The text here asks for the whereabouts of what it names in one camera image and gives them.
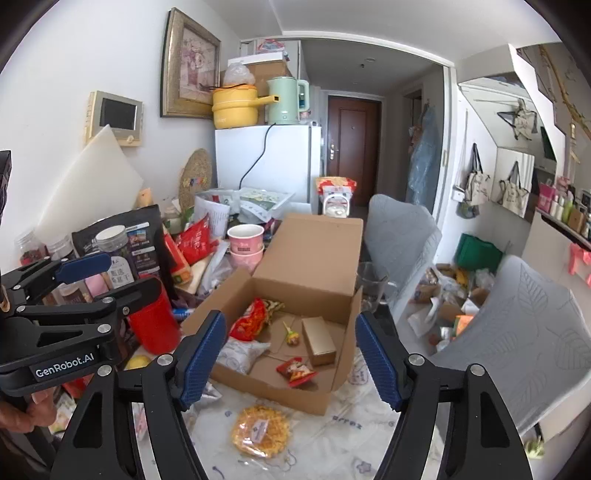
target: tote bag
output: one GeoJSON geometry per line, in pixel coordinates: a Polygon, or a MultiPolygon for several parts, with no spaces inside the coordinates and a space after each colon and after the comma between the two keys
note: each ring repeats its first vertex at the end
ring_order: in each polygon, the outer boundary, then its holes
{"type": "Polygon", "coordinates": [[[499,184],[501,185],[502,192],[499,203],[510,212],[523,218],[530,193],[521,187],[519,164],[517,162],[513,164],[509,177],[506,180],[500,180],[499,184]]]}
{"type": "Polygon", "coordinates": [[[486,203],[491,195],[491,176],[482,171],[482,163],[476,144],[472,144],[472,171],[468,175],[465,202],[470,206],[486,203]]]}

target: blue plastic sheet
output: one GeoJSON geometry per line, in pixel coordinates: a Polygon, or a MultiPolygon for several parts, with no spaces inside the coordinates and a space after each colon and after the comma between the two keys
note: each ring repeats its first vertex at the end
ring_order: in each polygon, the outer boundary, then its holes
{"type": "Polygon", "coordinates": [[[432,106],[427,108],[423,116],[422,127],[423,134],[410,158],[409,200],[415,205],[424,205],[429,211],[432,211],[439,179],[439,148],[441,146],[435,109],[432,106]]]}

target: chair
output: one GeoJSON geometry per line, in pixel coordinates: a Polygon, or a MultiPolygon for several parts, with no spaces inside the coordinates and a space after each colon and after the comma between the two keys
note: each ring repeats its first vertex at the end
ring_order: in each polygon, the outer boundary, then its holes
{"type": "Polygon", "coordinates": [[[591,336],[568,288],[508,256],[478,314],[430,360],[483,365],[523,434],[589,380],[591,336]]]}
{"type": "Polygon", "coordinates": [[[392,318],[397,323],[433,262],[441,232],[425,207],[378,194],[369,201],[363,240],[372,261],[384,267],[398,287],[397,294],[389,301],[392,318]]]}

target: black bag strap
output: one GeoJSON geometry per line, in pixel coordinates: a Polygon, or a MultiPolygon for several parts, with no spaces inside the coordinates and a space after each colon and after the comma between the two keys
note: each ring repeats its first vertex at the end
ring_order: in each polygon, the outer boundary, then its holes
{"type": "Polygon", "coordinates": [[[470,158],[472,160],[472,171],[484,173],[484,171],[482,170],[482,163],[480,162],[478,146],[475,143],[472,144],[472,154],[470,155],[470,158]]]}
{"type": "Polygon", "coordinates": [[[513,163],[513,168],[511,169],[511,172],[509,173],[509,177],[507,178],[507,181],[509,181],[511,183],[516,183],[519,186],[519,189],[521,190],[521,176],[519,174],[519,163],[517,162],[517,160],[515,161],[515,163],[513,163]],[[517,180],[512,181],[515,173],[517,173],[517,180]]]}

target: yellow electric pot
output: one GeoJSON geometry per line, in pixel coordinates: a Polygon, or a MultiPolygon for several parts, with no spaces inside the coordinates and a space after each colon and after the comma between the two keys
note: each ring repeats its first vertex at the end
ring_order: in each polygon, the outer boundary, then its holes
{"type": "Polygon", "coordinates": [[[258,98],[254,85],[236,85],[213,91],[213,123],[217,129],[256,125],[258,107],[279,102],[278,95],[258,98]]]}

